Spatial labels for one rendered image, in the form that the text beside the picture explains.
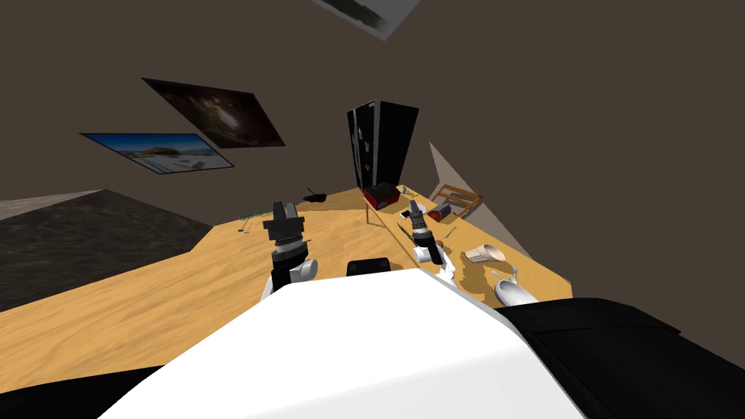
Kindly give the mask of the dark framed picture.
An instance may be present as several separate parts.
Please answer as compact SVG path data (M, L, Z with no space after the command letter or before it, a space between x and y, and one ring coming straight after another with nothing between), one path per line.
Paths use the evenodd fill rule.
M143 81L219 148L285 146L250 92L147 78Z

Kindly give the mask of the grey window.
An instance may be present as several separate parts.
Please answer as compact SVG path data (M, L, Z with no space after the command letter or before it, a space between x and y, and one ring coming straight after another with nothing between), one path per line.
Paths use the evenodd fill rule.
M357 28L387 40L421 0L310 0Z

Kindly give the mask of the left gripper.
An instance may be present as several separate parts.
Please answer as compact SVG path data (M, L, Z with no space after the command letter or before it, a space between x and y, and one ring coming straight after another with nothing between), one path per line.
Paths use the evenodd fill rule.
M273 220L263 221L263 229L267 230L268 238L274 241L276 246L303 240L305 218L298 217L294 203L286 204L285 213L286 218L284 218L284 203L276 201L273 203Z

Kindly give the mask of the red and black box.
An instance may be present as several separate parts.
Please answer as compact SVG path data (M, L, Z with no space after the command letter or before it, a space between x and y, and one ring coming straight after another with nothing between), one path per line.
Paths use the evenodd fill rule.
M400 190L391 183L380 183L363 190L364 199L375 210L381 210L399 201Z

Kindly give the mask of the silver ladle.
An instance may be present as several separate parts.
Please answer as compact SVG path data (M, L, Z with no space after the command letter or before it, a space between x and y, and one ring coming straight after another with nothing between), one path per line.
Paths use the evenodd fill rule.
M526 289L519 286L517 281L518 268L515 266L511 270L511 276L503 278L497 271L492 273L498 278L493 291L495 296L503 306L520 306L531 303L538 303L539 300L530 294Z

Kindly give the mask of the wooden table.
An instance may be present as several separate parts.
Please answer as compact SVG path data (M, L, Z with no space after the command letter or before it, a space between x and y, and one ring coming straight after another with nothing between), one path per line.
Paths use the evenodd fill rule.
M415 244L408 236L413 233L412 223L400 216L407 209L409 200L423 205L427 210L435 208L436 204L427 198L416 195L402 195L399 201L377 210L368 204L367 209L372 221L380 221L407 253L409 259L414 260L413 247ZM459 289L470 296L482 301L489 307L501 307L501 302L494 293L494 286L499 279L513 276L513 269L517 269L517 283L526 289L539 301L559 300L571 298L570 282L558 274L541 266L520 251L509 247L486 232L479 230L467 220L454 214L435 222L426 217L427 226L434 238L441 241L445 252L455 266L454 281ZM489 244L500 250L504 262L473 263L465 253L482 245Z

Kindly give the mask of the wooden chair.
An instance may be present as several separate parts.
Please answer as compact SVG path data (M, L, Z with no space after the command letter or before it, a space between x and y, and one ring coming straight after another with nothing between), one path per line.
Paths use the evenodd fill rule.
M441 199L445 204L454 204L460 209L460 212L455 216L465 218L482 203L483 196L464 188L443 183L431 196L432 201L436 201L437 199Z

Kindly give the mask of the black fridge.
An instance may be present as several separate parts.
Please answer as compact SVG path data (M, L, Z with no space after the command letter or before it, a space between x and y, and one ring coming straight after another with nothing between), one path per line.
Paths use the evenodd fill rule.
M356 186L399 185L420 110L371 100L346 113Z

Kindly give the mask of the green plant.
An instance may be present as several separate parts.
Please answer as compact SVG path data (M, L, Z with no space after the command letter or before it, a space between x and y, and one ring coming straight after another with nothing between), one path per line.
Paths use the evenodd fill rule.
M247 233L254 223L261 223L266 218L271 218L272 211L256 212L240 217L240 227L237 230L239 233Z

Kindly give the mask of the beige cup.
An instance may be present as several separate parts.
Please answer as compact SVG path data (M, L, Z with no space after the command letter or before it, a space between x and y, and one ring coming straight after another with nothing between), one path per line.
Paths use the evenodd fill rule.
M472 263L498 263L506 261L504 253L491 244L483 244L464 253L466 258Z

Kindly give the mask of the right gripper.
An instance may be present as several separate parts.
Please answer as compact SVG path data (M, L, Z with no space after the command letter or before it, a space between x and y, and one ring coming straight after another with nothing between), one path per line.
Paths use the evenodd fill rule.
M426 224L425 215L426 213L423 212L423 205L418 202L414 202L413 200L410 200L409 202L409 209L410 209L410 221L412 223L413 232L414 233L424 233L425 231L428 231L429 228Z

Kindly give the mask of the blue landscape picture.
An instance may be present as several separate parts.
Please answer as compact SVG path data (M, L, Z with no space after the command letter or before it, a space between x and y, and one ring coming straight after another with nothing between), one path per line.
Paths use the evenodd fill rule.
M83 136L159 175L234 167L194 133L84 133Z

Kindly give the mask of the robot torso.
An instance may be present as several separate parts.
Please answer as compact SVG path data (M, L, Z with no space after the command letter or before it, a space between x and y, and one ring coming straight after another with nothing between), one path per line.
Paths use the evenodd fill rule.
M587 419L495 309L422 269L290 284L100 419Z

